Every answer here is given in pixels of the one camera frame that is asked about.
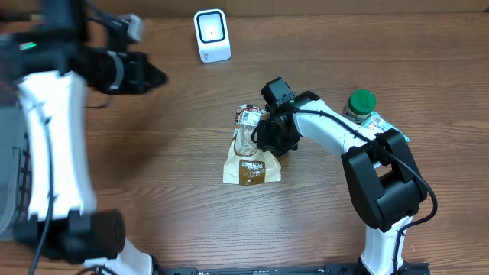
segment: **label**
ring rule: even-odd
[[[384,133],[385,131],[394,128],[403,134],[403,132],[397,129],[394,125],[383,119],[376,111],[373,111],[371,114],[371,117],[365,119],[365,121],[361,123],[363,128],[376,131],[377,133]],[[410,139],[405,134],[403,134],[403,136],[406,142],[410,142]]]
[[[243,117],[241,118],[242,125],[257,126],[260,122],[261,114],[259,112],[244,111]]]
[[[342,116],[347,118],[349,121],[353,121],[356,124],[362,123],[366,118],[368,118],[370,114],[366,115],[357,115],[350,110],[348,107],[348,103],[345,104],[345,107],[342,109]]]
[[[265,162],[239,160],[239,184],[254,185],[265,182]]]

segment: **white device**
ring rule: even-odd
[[[199,11],[193,16],[200,59],[204,63],[231,58],[228,25],[224,12],[218,8]]]

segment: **white plastic casing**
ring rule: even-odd
[[[119,19],[126,21],[129,24],[128,37],[135,43],[140,43],[143,40],[144,21],[137,15],[121,15]]]
[[[336,118],[342,120],[348,126],[363,134],[366,138],[374,140],[375,132],[363,128],[348,119],[344,118],[337,112],[330,109],[322,100],[311,101],[300,107],[301,110],[323,111]],[[311,138],[321,144],[326,150],[334,154],[337,158],[341,158],[343,153],[348,152],[351,147],[361,147],[365,141],[356,138],[350,131],[346,130],[338,122],[331,118],[319,115],[311,115],[304,113],[296,113],[293,115],[296,128],[303,137]]]
[[[226,16],[218,8],[197,12],[193,17],[200,59],[204,63],[231,57]]]
[[[50,118],[53,151],[53,219],[66,218],[70,210],[81,214],[96,211],[85,148],[86,81],[73,71],[59,76],[57,71],[32,73],[19,85],[19,99],[28,123],[32,162],[32,195],[29,216],[44,221],[49,192],[47,142],[39,113]]]
[[[125,240],[124,249],[117,254],[117,258],[111,260],[105,257],[90,259],[83,264],[86,267],[102,265],[120,275],[153,274],[153,261],[150,255],[140,252],[128,239]]]
[[[367,226],[365,249],[361,254],[361,262],[370,274],[391,275],[393,273],[392,259],[396,246],[397,232],[412,220],[413,217],[404,217],[393,224],[392,228],[385,233],[380,229],[373,229]],[[402,236],[399,242],[399,251],[397,254],[398,269],[404,264],[404,238],[405,236]]]

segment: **bottle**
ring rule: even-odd
[[[359,89],[351,94],[342,110],[342,115],[348,120],[360,124],[370,116],[376,103],[375,95],[371,91]]]

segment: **green light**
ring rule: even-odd
[[[37,44],[36,44],[36,43],[34,43],[34,42],[29,42],[29,43],[26,43],[26,44],[22,44],[22,46],[21,46],[21,50],[29,50],[29,49],[31,49],[31,48],[33,48],[33,47],[36,47],[36,46],[37,46]]]

